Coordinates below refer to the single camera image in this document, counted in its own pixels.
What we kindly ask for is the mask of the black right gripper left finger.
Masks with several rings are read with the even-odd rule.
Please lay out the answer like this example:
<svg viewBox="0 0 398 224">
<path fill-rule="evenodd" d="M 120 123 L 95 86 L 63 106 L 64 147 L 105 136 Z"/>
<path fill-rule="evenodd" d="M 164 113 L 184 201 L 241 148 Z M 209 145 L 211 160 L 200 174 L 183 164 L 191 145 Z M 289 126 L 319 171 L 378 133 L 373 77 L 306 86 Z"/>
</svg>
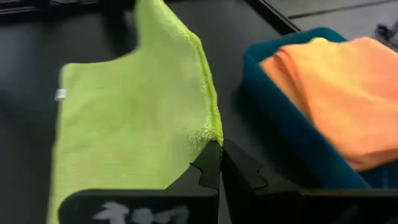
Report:
<svg viewBox="0 0 398 224">
<path fill-rule="evenodd" d="M 218 196 L 221 146 L 210 141 L 188 169 L 167 190 L 178 194 Z"/>
</svg>

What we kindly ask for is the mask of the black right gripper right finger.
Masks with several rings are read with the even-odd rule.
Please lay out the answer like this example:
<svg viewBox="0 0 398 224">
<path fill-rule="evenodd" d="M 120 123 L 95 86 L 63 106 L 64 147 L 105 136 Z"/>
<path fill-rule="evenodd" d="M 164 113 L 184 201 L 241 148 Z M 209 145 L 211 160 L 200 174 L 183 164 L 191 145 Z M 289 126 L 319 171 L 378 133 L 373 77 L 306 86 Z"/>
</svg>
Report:
<svg viewBox="0 0 398 224">
<path fill-rule="evenodd" d="M 221 171 L 232 224 L 299 224 L 300 186 L 229 139 L 223 144 Z"/>
</svg>

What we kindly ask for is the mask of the green microfiber towel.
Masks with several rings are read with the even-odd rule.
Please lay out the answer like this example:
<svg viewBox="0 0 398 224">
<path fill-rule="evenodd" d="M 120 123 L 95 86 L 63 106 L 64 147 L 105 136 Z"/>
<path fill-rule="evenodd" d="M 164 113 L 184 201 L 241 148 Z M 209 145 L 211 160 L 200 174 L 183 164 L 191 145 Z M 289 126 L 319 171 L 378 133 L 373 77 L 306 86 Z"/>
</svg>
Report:
<svg viewBox="0 0 398 224">
<path fill-rule="evenodd" d="M 200 39 L 164 0 L 137 0 L 138 45 L 60 71 L 46 224 L 85 189 L 165 189 L 210 141 L 221 116 Z"/>
</svg>

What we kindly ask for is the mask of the orange microfiber towel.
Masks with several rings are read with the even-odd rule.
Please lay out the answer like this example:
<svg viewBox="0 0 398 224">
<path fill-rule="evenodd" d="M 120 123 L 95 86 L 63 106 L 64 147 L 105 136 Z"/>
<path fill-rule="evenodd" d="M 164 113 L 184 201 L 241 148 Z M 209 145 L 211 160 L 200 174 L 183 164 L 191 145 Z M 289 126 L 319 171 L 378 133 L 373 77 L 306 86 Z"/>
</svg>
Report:
<svg viewBox="0 0 398 224">
<path fill-rule="evenodd" d="M 260 67 L 354 170 L 398 161 L 398 52 L 369 37 L 316 37 Z"/>
</svg>

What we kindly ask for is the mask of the teal plastic bin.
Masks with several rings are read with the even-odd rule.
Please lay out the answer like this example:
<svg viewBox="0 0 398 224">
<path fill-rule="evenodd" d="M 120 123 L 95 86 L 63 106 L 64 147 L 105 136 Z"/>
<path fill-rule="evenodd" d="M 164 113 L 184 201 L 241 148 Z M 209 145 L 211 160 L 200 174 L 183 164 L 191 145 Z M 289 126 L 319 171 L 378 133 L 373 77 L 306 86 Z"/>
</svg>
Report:
<svg viewBox="0 0 398 224">
<path fill-rule="evenodd" d="M 398 161 L 369 171 L 354 171 L 260 68 L 259 62 L 280 47 L 304 44 L 314 37 L 332 42 L 346 40 L 330 28 L 317 27 L 252 44 L 243 57 L 243 86 L 321 187 L 398 190 Z"/>
</svg>

